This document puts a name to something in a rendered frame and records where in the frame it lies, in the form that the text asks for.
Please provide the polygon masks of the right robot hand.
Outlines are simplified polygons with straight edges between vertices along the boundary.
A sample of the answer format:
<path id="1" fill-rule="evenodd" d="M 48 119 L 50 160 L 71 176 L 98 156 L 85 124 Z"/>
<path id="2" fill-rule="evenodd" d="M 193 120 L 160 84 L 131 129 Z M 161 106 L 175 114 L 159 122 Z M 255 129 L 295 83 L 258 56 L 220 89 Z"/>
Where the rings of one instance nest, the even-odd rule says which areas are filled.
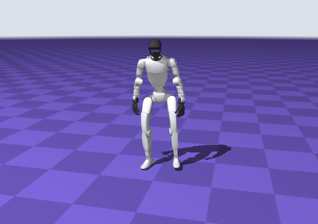
<path id="1" fill-rule="evenodd" d="M 139 115 L 139 114 L 137 113 L 137 111 L 139 112 L 139 110 L 138 110 L 138 108 L 137 108 L 137 103 L 138 103 L 138 102 L 139 102 L 139 98 L 136 97 L 135 101 L 133 100 L 133 111 L 134 111 L 134 113 L 135 113 L 136 115 Z"/>

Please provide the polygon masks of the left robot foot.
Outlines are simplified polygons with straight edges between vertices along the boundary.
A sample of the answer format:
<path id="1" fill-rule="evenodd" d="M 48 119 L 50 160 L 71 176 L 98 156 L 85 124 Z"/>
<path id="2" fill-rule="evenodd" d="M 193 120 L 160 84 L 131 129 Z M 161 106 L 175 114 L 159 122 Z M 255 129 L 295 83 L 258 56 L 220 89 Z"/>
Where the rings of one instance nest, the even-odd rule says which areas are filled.
<path id="1" fill-rule="evenodd" d="M 180 167 L 179 158 L 177 158 L 177 157 L 175 157 L 175 159 L 173 158 L 173 167 L 174 168 L 179 168 Z"/>

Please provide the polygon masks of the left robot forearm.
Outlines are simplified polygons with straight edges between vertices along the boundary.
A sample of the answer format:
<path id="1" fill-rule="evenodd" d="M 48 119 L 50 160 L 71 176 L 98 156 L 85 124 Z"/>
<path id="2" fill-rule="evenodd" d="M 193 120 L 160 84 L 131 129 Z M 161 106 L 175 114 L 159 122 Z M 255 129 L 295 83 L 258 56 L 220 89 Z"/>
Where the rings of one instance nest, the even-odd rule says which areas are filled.
<path id="1" fill-rule="evenodd" d="M 178 78 L 178 84 L 176 86 L 176 89 L 177 89 L 177 92 L 178 92 L 178 98 L 181 98 L 181 102 L 184 102 L 185 101 L 185 93 L 184 93 L 184 90 L 183 90 L 183 83 L 182 83 L 182 80 L 181 78 Z"/>

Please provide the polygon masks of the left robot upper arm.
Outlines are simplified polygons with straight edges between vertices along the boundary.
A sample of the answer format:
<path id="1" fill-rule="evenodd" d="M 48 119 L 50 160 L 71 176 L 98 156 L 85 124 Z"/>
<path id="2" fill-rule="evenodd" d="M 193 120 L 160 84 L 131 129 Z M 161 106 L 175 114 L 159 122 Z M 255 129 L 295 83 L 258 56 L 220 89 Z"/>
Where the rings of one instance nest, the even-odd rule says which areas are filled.
<path id="1" fill-rule="evenodd" d="M 167 58 L 166 60 L 167 60 L 168 66 L 171 67 L 172 74 L 174 75 L 174 78 L 172 81 L 173 84 L 179 85 L 178 78 L 180 78 L 180 74 L 179 74 L 179 69 L 178 69 L 176 60 L 174 58 Z"/>

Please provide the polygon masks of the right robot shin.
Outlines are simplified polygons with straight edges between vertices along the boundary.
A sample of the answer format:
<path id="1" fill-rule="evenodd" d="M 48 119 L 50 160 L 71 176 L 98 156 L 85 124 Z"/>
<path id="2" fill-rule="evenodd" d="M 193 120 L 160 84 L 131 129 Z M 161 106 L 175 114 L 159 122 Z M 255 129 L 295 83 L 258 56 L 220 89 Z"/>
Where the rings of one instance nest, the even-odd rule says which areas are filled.
<path id="1" fill-rule="evenodd" d="M 142 133 L 142 143 L 145 150 L 146 159 L 151 160 L 151 148 L 152 148 L 152 137 L 146 137 L 145 133 Z"/>

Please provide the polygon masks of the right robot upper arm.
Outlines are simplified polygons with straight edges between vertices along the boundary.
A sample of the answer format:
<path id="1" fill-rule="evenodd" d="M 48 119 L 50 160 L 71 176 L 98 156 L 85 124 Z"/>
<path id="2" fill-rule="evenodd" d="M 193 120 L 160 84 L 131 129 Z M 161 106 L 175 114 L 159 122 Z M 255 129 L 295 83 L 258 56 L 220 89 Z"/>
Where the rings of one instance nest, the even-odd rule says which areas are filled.
<path id="1" fill-rule="evenodd" d="M 146 63 L 146 59 L 140 59 L 138 61 L 137 71 L 136 71 L 136 76 L 137 76 L 136 85 L 142 85 L 143 83 L 142 75 L 143 75 L 145 63 Z"/>

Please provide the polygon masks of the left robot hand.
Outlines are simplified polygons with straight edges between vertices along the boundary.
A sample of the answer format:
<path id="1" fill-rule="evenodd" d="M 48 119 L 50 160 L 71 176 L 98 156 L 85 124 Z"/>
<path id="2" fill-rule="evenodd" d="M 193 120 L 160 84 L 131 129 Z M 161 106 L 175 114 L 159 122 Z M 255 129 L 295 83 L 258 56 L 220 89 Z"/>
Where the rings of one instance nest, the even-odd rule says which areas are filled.
<path id="1" fill-rule="evenodd" d="M 184 110 L 185 110 L 185 107 L 184 107 L 184 102 L 181 102 L 181 98 L 178 99 L 178 103 L 179 103 L 179 106 L 178 106 L 178 109 L 175 111 L 175 113 L 178 111 L 178 115 L 176 117 L 181 117 L 184 115 Z"/>

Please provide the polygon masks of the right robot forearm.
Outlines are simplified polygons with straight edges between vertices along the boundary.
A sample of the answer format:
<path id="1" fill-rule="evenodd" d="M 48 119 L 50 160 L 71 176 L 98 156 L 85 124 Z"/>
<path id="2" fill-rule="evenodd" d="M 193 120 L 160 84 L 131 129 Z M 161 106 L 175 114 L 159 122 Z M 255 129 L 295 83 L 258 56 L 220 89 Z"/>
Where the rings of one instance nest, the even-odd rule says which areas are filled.
<path id="1" fill-rule="evenodd" d="M 136 79 L 135 79 L 135 84 L 134 84 L 134 93 L 133 93 L 133 100 L 135 101 L 136 97 L 139 98 L 140 95 L 140 85 L 136 85 Z M 140 99 L 140 98 L 139 98 Z"/>

